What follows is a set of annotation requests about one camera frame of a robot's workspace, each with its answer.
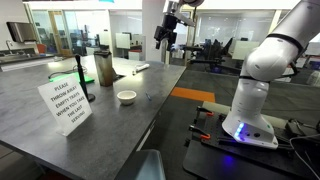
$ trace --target sign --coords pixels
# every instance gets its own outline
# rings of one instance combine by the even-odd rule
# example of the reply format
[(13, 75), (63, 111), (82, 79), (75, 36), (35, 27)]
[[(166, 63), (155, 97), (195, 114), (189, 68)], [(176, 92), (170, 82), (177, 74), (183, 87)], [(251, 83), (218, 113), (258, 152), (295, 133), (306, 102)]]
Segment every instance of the sign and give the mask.
[(68, 136), (92, 113), (89, 102), (74, 76), (39, 86), (38, 90), (64, 136)]

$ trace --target white bowl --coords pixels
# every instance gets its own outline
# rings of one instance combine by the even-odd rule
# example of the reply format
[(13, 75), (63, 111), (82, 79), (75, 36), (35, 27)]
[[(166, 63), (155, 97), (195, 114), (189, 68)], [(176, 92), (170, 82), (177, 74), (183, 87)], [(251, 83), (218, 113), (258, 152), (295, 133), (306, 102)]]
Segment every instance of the white bowl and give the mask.
[(134, 103), (134, 100), (137, 97), (137, 93), (134, 91), (121, 91), (117, 95), (119, 101), (123, 105), (130, 105)]

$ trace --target robotic arm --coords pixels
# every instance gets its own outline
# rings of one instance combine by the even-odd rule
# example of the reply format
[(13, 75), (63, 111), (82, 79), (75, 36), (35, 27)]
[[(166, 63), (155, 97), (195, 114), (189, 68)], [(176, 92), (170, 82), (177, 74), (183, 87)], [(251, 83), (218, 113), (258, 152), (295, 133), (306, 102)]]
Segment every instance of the robotic arm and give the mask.
[(269, 82), (279, 78), (319, 33), (319, 22), (320, 0), (302, 0), (246, 57), (232, 108), (222, 124), (237, 142), (270, 149), (278, 147), (272, 125), (261, 115)]
[(180, 13), (183, 5), (188, 4), (192, 7), (197, 7), (203, 3), (204, 0), (167, 0), (163, 9), (162, 26), (158, 26), (154, 35), (157, 40), (156, 48), (159, 49), (163, 40), (168, 41), (167, 50), (169, 51), (171, 45), (176, 42), (177, 33), (173, 32), (177, 24), (181, 23), (185, 26), (195, 26), (193, 20), (188, 19)]

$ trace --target gray table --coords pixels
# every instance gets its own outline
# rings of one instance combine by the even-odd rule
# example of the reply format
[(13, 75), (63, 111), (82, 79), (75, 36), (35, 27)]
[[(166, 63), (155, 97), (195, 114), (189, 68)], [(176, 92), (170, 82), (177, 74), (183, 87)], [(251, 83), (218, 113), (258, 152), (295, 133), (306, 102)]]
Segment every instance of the gray table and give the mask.
[[(93, 56), (83, 59), (88, 75), (97, 80)], [(0, 143), (73, 179), (114, 179), (185, 68), (148, 62), (149, 69), (132, 76), (142, 62), (113, 62), (117, 73), (128, 76), (113, 87), (101, 87), (98, 81), (87, 86), (96, 96), (93, 114), (68, 137), (56, 133), (59, 127), (37, 87), (51, 73), (72, 69), (75, 60), (0, 73)], [(126, 89), (137, 92), (132, 106), (121, 106), (116, 98)]]

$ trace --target tall thermos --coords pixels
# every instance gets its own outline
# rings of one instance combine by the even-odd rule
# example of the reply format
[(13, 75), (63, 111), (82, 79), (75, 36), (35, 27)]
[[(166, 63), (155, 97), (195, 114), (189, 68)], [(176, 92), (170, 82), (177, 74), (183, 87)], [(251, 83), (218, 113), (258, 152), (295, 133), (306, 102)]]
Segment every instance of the tall thermos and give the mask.
[(96, 62), (97, 73), (101, 86), (111, 86), (113, 84), (113, 68), (111, 52), (95, 51), (94, 59)]

